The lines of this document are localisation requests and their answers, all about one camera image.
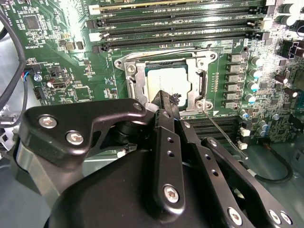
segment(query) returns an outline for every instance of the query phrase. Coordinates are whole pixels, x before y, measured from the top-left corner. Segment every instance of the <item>wire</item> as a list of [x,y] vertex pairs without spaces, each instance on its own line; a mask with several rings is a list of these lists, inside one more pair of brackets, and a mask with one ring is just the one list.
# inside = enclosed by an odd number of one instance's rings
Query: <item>wire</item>
[[24,95],[23,95],[23,106],[22,106],[22,110],[21,110],[20,116],[15,121],[15,123],[12,123],[12,124],[0,124],[0,128],[15,127],[15,126],[17,126],[21,122],[22,116],[23,116],[24,112],[26,111],[26,108],[27,108],[27,105],[28,105],[28,91],[29,91],[29,87],[28,87],[27,81],[25,80],[25,76],[23,77]]
[[255,178],[259,181],[265,182],[265,183],[271,183],[271,184],[282,184],[292,179],[294,175],[293,168],[291,168],[290,164],[280,155],[278,154],[274,149],[270,147],[268,143],[264,143],[263,146],[269,150],[287,169],[287,174],[285,177],[272,180],[265,177],[261,177],[260,175],[255,175]]
[[14,76],[12,77],[11,81],[9,82],[8,86],[4,90],[3,94],[0,96],[0,110],[2,110],[3,107],[9,101],[11,95],[13,94],[13,92],[17,86],[17,83],[19,81],[20,75],[22,75],[22,73],[24,71],[24,68],[26,65],[26,57],[25,57],[25,53],[23,50],[23,46],[22,46],[19,38],[17,37],[13,28],[10,26],[10,23],[8,22],[6,16],[4,15],[4,13],[1,10],[0,10],[0,22],[2,22],[2,24],[4,25],[4,28],[9,33],[10,38],[12,39],[12,41],[15,45],[15,48],[16,48],[16,51],[18,54],[18,58],[19,58],[19,66],[18,66]]
[[221,129],[220,126],[217,125],[217,123],[208,115],[206,111],[204,111],[204,114],[207,116],[207,118],[214,124],[214,126],[217,127],[217,129],[223,134],[223,136],[227,139],[228,143],[243,157],[245,160],[248,160],[248,156],[244,154],[229,138],[229,136]]
[[299,36],[299,37],[302,37],[304,38],[304,35],[300,35],[300,29],[303,29],[304,28],[304,25],[302,25],[300,28],[298,28],[298,30],[296,31],[296,34]]

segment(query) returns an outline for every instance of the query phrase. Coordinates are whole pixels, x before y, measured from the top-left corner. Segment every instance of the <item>electrolytic capacitor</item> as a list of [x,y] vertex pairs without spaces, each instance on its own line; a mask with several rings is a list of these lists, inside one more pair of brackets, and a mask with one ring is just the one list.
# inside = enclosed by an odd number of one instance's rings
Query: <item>electrolytic capacitor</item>
[[266,131],[265,130],[263,130],[263,129],[261,129],[261,128],[259,128],[258,130],[257,130],[257,132],[258,132],[258,134],[260,135],[260,136],[262,136],[262,137],[264,137],[265,135],[266,135]]
[[282,75],[276,75],[275,76],[275,80],[278,81],[278,82],[280,82],[280,83],[283,83],[283,84],[286,84],[288,82],[288,79],[285,78]]
[[263,76],[263,72],[257,69],[252,69],[249,74],[254,78],[260,78],[261,76]]
[[256,91],[258,90],[258,84],[255,83],[255,82],[249,82],[249,83],[247,84],[247,87],[248,87],[249,89],[251,89],[253,92],[256,92]]
[[258,123],[259,127],[263,130],[266,131],[268,129],[268,124],[266,124],[266,122],[264,120],[262,120],[261,122]]
[[249,118],[248,113],[247,113],[244,109],[242,109],[242,110],[239,112],[239,115],[240,115],[243,119]]
[[297,48],[295,55],[304,58],[304,50]]
[[244,99],[248,101],[250,104],[253,104],[256,101],[256,98],[251,94],[245,95]]
[[296,23],[298,17],[294,16],[283,16],[281,18],[281,24],[282,25],[287,25],[287,26],[292,26]]
[[284,13],[290,13],[292,15],[300,15],[301,6],[299,4],[286,4],[283,9]]
[[48,82],[47,82],[47,86],[49,88],[53,88],[53,83],[56,82],[55,78],[51,78]]
[[262,67],[264,65],[264,60],[261,59],[260,57],[253,57],[251,63],[253,65],[256,65],[257,67]]
[[284,92],[293,98],[298,96],[298,92],[290,88],[286,88]]

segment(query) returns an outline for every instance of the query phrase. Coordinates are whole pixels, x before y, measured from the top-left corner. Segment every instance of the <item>screw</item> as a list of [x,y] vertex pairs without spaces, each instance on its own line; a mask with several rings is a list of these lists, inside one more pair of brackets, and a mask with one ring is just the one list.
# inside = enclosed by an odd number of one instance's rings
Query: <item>screw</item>
[[163,189],[165,193],[165,197],[171,203],[176,203],[179,201],[179,194],[177,193],[176,189],[171,186],[165,186]]
[[289,225],[292,225],[293,222],[291,221],[288,215],[286,215],[284,212],[281,211],[281,216]]
[[130,74],[134,74],[136,72],[136,66],[134,65],[129,65],[128,68],[127,68],[127,71],[130,73]]
[[213,139],[210,140],[210,143],[212,144],[212,146],[218,146],[217,143]]
[[80,145],[84,141],[84,138],[78,132],[70,132],[66,136],[66,140],[72,145]]
[[228,214],[235,224],[238,226],[242,225],[242,218],[236,210],[233,208],[228,208]]
[[50,116],[41,117],[38,120],[38,122],[39,122],[40,126],[49,128],[49,129],[57,126],[57,121],[53,117],[50,117]]
[[277,120],[280,119],[280,115],[279,114],[275,114],[275,115],[272,116],[272,119],[277,121]]
[[185,125],[187,128],[191,128],[191,125],[190,125],[188,122],[184,122],[184,125]]
[[138,104],[138,103],[134,103],[133,106],[134,106],[134,108],[136,108],[136,109],[139,110],[139,111],[141,111],[141,110],[143,109],[143,108],[141,107],[141,105]]
[[34,81],[35,82],[41,82],[42,81],[42,76],[39,74],[35,74],[34,75]]
[[269,210],[269,214],[276,224],[281,224],[281,219],[276,215],[276,213],[273,210]]

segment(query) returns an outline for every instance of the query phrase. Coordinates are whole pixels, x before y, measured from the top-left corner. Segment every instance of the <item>green circuit board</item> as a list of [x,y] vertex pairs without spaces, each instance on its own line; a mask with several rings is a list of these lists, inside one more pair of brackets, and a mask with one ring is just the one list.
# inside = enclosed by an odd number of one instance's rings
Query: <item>green circuit board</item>
[[[29,78],[41,104],[130,97],[125,71],[115,66],[116,60],[134,52],[204,48],[218,55],[207,71],[206,101],[212,103],[209,114],[230,117],[245,110],[249,120],[253,120],[252,139],[258,136],[258,122],[265,120],[270,126],[268,135],[272,141],[287,140],[288,118],[297,110],[300,96],[290,97],[284,89],[294,88],[292,82],[304,61],[300,57],[288,60],[279,55],[283,40],[302,39],[279,23],[280,6],[270,5],[274,13],[268,15],[250,13],[251,9],[265,7],[264,0],[151,2],[9,0],[2,5],[24,45],[27,68],[35,71]],[[249,26],[264,19],[272,25]],[[267,34],[267,38],[260,40],[249,35],[256,33]],[[238,59],[231,61],[231,54],[239,55]],[[173,53],[166,58],[188,57],[188,53]],[[254,57],[264,59],[264,65],[258,69],[263,73],[259,79],[250,75],[256,68],[251,61]],[[230,65],[239,66],[237,72],[231,71]],[[274,80],[274,72],[283,75],[287,70],[288,84]],[[239,75],[231,83],[227,80],[230,73]],[[251,81],[259,86],[257,91],[248,88]],[[235,96],[233,104],[226,106],[229,83],[235,84],[231,90]],[[255,97],[254,103],[246,101],[248,94]],[[280,116],[279,120],[273,120],[275,114]],[[183,118],[203,117],[198,111]]]

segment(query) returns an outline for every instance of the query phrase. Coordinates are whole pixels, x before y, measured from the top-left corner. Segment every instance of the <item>chip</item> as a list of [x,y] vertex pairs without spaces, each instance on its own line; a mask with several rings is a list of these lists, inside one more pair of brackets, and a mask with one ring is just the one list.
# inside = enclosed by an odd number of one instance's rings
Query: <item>chip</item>
[[27,16],[23,19],[28,30],[40,29],[40,25],[36,16]]
[[260,84],[260,89],[267,89],[267,87],[268,87],[268,84],[265,82]]
[[272,99],[270,102],[271,105],[276,105],[277,103],[279,103],[278,99]]
[[281,60],[279,63],[279,66],[285,66],[287,63],[287,60]]

